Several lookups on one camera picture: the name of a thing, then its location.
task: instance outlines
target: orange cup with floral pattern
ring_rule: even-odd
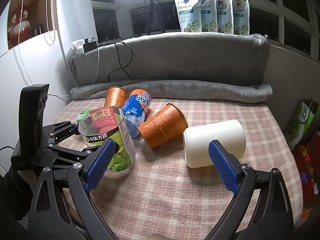
[[[150,149],[154,149],[182,134],[187,127],[187,120],[181,110],[168,103],[139,126],[138,130]]]
[[[104,106],[115,106],[117,108],[122,108],[127,99],[127,92],[121,87],[114,86],[108,89]]]

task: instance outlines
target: refill bag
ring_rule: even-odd
[[[248,0],[233,0],[234,34],[249,35],[249,2]]]
[[[200,0],[174,0],[182,32],[201,32]]]
[[[217,32],[216,0],[201,0],[201,25],[203,32]]]
[[[216,0],[218,33],[233,34],[232,0]]]

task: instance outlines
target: bed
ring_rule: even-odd
[[[104,105],[105,98],[73,100],[55,122],[76,122],[80,111]],[[240,159],[256,170],[281,170],[289,193],[294,223],[302,212],[302,188],[294,158],[285,138],[264,102],[153,98],[148,117],[166,103],[177,105],[189,126],[237,119],[244,128],[246,150]],[[233,194],[225,189],[214,166],[192,169],[185,165],[182,135],[150,150],[141,136],[133,139],[136,159],[124,171],[106,171],[90,195],[100,214],[120,240],[146,239],[160,233],[173,239],[204,239],[217,223]],[[81,136],[61,146],[82,149]],[[258,198],[252,201],[238,230],[250,220]],[[72,198],[65,191],[69,210],[79,220]]]

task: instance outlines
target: gray blanket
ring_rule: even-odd
[[[200,80],[236,86],[261,84],[268,60],[267,39],[223,33],[164,33],[125,41],[133,60],[125,68],[132,79]],[[131,59],[130,49],[118,43],[123,66]],[[96,84],[107,83],[109,73],[119,68],[113,44],[99,49]],[[75,86],[91,85],[98,66],[98,50],[74,56],[69,71]],[[122,71],[111,73],[111,81],[128,79]]]
[[[72,99],[102,98],[111,86],[121,86],[128,94],[138,88],[144,89],[152,98],[223,99],[258,103],[272,96],[272,89],[268,84],[241,87],[196,80],[119,80],[73,88],[70,94]]]

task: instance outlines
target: white wall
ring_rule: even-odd
[[[68,95],[72,88],[61,47],[56,39],[49,46],[45,37],[48,33],[38,35],[20,44],[22,61],[34,84],[49,83],[49,93]],[[10,145],[14,147],[18,141],[18,110],[20,92],[23,87],[31,85],[21,62],[17,47],[0,57],[0,102],[3,117],[0,118],[0,147]],[[49,96],[44,110],[44,125],[53,122],[58,113],[70,101],[70,97]],[[8,171],[11,163],[11,149],[4,149],[0,153],[0,164]]]
[[[9,4],[4,8],[0,15],[0,57],[7,52],[7,17],[9,11]]]
[[[98,38],[91,0],[56,0],[58,26],[63,51],[67,55],[71,42]]]

